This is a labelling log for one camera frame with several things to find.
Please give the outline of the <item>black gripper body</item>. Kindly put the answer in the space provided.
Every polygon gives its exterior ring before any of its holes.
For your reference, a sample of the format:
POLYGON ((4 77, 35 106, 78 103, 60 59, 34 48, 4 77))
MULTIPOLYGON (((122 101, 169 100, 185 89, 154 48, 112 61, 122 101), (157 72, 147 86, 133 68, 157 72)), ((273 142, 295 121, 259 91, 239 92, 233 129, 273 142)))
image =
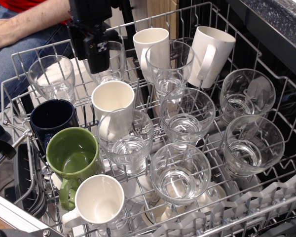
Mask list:
POLYGON ((92 34, 106 30, 104 22, 112 17, 110 0, 69 0, 71 18, 66 21, 69 28, 77 28, 92 34))

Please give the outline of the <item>person's hand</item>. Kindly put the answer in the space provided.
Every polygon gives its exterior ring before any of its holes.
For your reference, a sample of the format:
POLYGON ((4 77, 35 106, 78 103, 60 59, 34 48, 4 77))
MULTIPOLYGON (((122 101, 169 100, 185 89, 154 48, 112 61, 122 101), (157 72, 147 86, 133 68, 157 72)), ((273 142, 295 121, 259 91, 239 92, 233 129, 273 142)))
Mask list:
POLYGON ((0 19, 0 48, 13 44, 13 36, 10 20, 0 19))

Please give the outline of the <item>person's bare forearm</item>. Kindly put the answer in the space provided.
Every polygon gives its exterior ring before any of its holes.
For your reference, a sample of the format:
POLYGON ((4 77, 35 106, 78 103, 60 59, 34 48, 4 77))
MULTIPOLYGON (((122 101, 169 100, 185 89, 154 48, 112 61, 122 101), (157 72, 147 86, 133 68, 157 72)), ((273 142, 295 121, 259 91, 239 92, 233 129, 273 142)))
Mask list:
POLYGON ((68 0, 46 0, 8 20, 8 37, 16 42, 70 18, 68 0))

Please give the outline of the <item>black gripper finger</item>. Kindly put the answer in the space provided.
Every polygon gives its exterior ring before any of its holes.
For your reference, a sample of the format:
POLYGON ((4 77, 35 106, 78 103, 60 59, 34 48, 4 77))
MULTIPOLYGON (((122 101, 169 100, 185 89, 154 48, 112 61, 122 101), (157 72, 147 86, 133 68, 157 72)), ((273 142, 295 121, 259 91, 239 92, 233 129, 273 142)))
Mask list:
POLYGON ((109 68, 109 42, 102 36, 87 36, 85 38, 85 53, 91 74, 97 74, 109 68))
POLYGON ((86 30, 79 26, 68 26, 68 32, 78 60, 87 59, 84 49, 84 39, 87 37, 86 30))

